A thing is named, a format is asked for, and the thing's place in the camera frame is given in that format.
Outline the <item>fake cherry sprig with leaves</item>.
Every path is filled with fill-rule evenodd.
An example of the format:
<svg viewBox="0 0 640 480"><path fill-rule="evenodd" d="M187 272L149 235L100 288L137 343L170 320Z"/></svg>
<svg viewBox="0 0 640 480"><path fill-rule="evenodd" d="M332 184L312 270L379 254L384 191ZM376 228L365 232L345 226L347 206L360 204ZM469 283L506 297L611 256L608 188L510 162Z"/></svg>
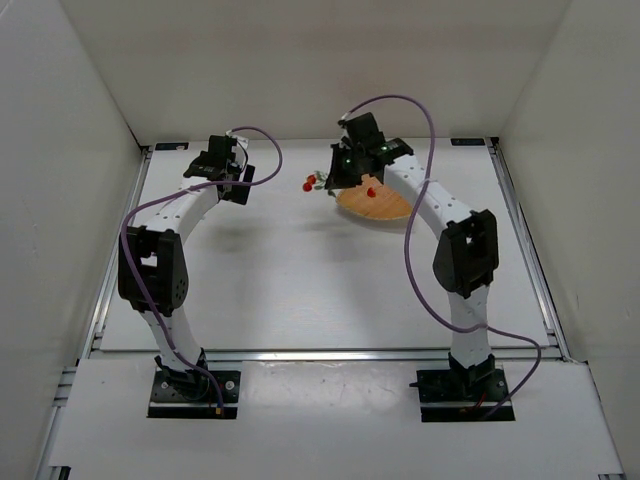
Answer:
<svg viewBox="0 0 640 480"><path fill-rule="evenodd" d="M306 177L305 182L302 185L304 192L311 192L314 190L324 190L326 186L328 174L321 171L315 171Z"/></svg>

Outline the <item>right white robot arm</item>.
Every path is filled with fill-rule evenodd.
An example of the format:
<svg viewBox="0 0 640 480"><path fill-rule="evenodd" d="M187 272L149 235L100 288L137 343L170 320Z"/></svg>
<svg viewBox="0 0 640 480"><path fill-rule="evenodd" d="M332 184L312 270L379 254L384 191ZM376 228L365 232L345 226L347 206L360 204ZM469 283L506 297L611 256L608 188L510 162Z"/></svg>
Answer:
<svg viewBox="0 0 640 480"><path fill-rule="evenodd" d="M499 265L497 220L430 179L414 150L399 138L386 139L371 113L343 118L339 125L343 136L331 146L326 188L352 188L372 176L415 207L438 241L432 269L448 294L452 325L448 382L468 394L495 371L487 301Z"/></svg>

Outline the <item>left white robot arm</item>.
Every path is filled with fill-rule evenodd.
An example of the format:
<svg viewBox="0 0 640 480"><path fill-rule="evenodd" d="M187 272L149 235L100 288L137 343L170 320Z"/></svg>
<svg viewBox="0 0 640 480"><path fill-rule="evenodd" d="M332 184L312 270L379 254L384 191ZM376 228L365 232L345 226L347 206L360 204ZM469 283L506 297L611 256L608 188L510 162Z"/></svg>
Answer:
<svg viewBox="0 0 640 480"><path fill-rule="evenodd" d="M184 244L204 215L222 201L247 203L255 167L249 141L212 135L190 163L175 194L150 206L160 210L119 240L118 294L146 321L159 348L155 361L164 381L188 402L222 402L221 383L209 372L183 304L189 289Z"/></svg>

